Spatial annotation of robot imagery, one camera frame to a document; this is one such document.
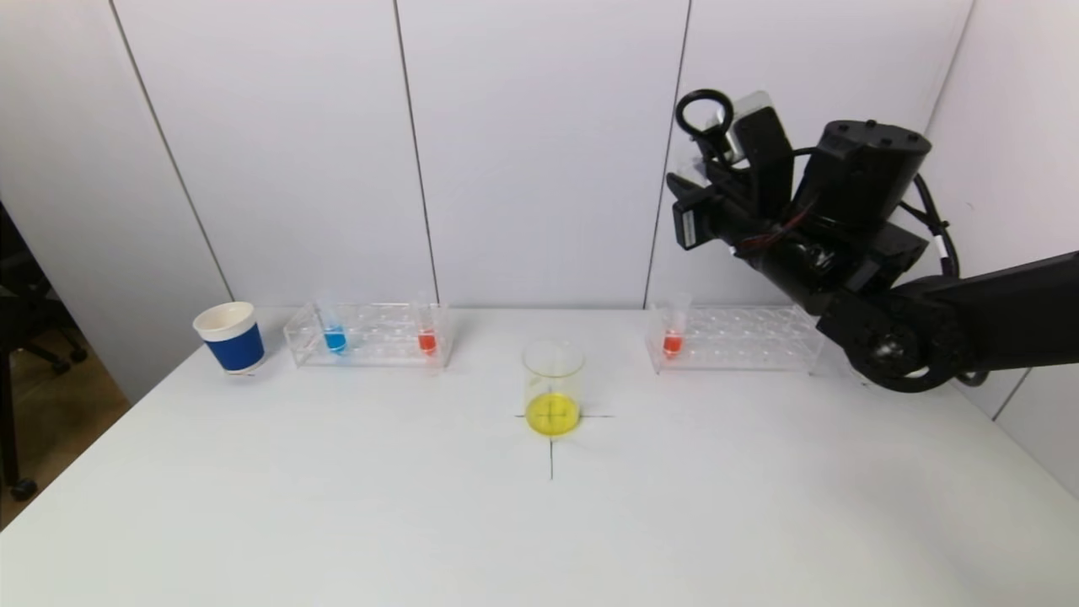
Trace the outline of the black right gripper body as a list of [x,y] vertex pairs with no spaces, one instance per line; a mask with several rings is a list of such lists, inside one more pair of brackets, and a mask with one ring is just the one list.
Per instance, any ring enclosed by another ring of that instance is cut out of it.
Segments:
[[736,197],[724,195],[718,205],[686,205],[675,201],[672,207],[677,242],[683,250],[698,249],[710,242],[721,242],[735,257],[749,254],[761,239],[768,239],[774,224],[751,210]]

